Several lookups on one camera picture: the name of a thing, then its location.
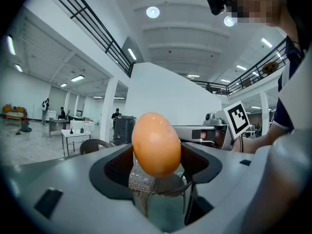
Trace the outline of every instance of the black wire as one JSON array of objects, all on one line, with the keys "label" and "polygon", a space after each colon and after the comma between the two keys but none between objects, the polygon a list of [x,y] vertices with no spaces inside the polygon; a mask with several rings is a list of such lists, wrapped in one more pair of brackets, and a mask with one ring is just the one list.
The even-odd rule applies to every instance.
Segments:
[{"label": "black wire", "polygon": [[241,149],[242,149],[242,153],[243,153],[244,152],[243,135],[241,135],[240,139],[241,139]]}]

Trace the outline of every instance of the egg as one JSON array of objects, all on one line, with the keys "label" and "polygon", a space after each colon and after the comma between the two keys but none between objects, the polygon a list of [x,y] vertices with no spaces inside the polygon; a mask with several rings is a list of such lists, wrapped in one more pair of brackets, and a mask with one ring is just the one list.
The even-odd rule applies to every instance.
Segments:
[{"label": "egg", "polygon": [[148,175],[166,177],[180,165],[179,137],[161,114],[146,113],[136,121],[132,145],[139,164]]}]

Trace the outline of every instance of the gray floor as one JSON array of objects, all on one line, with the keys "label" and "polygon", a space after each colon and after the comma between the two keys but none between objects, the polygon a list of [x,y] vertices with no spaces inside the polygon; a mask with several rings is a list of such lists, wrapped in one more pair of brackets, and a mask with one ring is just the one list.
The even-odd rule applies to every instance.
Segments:
[{"label": "gray floor", "polygon": [[[30,120],[29,127],[32,128],[31,132],[15,135],[20,128],[18,121],[9,119],[8,125],[5,125],[4,119],[0,119],[1,165],[22,165],[64,157],[61,135],[50,138],[49,127],[43,126],[40,121]],[[99,131],[100,126],[95,125],[92,138],[99,138]]]}]

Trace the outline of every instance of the black chair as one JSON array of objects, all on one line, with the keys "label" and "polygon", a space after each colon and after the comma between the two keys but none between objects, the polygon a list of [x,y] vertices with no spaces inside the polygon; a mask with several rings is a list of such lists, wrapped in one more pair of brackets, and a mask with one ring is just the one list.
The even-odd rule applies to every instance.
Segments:
[{"label": "black chair", "polygon": [[89,153],[93,153],[98,151],[98,145],[102,145],[105,148],[109,148],[112,147],[111,144],[100,140],[100,139],[88,139],[86,141],[84,141],[81,145],[80,145],[80,154],[89,154]]}]

